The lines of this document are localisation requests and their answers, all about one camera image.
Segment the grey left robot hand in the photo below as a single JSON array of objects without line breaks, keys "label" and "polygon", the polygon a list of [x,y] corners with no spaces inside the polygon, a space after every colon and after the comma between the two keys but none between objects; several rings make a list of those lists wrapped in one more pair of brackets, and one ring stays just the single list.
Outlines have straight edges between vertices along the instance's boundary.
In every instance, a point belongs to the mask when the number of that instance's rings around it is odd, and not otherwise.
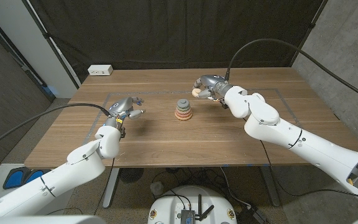
[{"label": "grey left robot hand", "polygon": [[144,100],[137,96],[126,97],[115,102],[108,110],[110,116],[105,121],[104,126],[121,129],[126,118],[137,119],[141,117],[145,113],[145,110],[135,110],[133,105],[141,106],[143,102]]}]

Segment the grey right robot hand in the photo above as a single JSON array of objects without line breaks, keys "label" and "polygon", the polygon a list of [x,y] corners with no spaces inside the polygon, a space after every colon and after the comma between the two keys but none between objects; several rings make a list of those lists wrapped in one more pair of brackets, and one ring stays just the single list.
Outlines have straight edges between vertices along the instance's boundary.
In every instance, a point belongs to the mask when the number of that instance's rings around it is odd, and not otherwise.
[{"label": "grey right robot hand", "polygon": [[226,92],[232,87],[233,85],[225,80],[224,77],[219,75],[202,75],[195,81],[191,94],[195,98],[213,99],[216,94],[224,97]]}]

